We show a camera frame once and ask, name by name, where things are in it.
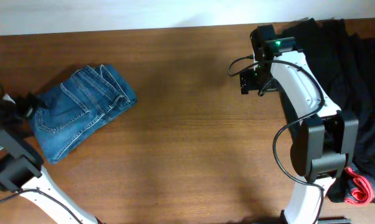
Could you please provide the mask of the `blue denim jeans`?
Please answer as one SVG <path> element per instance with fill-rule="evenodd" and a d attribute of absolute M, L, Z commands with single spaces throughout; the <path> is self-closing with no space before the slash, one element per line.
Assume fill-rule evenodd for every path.
<path fill-rule="evenodd" d="M 137 102 L 131 86 L 111 65 L 87 65 L 38 98 L 45 106 L 29 125 L 51 164 Z"/>

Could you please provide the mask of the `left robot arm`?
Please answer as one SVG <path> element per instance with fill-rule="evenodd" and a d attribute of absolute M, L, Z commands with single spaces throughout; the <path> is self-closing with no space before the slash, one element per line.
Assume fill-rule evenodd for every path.
<path fill-rule="evenodd" d="M 30 119 L 46 105 L 32 94 L 13 100 L 0 98 L 0 190 L 12 192 L 0 203 L 21 196 L 39 207 L 56 223 L 97 224 L 100 220 L 80 208 L 48 174 L 40 154 L 10 127 L 21 119 Z"/>

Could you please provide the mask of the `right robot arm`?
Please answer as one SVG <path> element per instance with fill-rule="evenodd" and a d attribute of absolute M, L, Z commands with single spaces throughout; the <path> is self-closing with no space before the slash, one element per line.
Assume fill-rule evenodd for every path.
<path fill-rule="evenodd" d="M 250 34 L 252 65 L 238 72 L 243 95 L 256 90 L 284 93 L 297 118 L 275 135 L 298 125 L 290 149 L 297 176 L 282 172 L 295 183 L 292 197 L 281 211 L 280 223 L 321 223 L 320 213 L 329 188 L 350 166 L 358 119 L 330 99 L 312 74 L 295 38 L 279 39 L 273 26 L 258 26 Z"/>

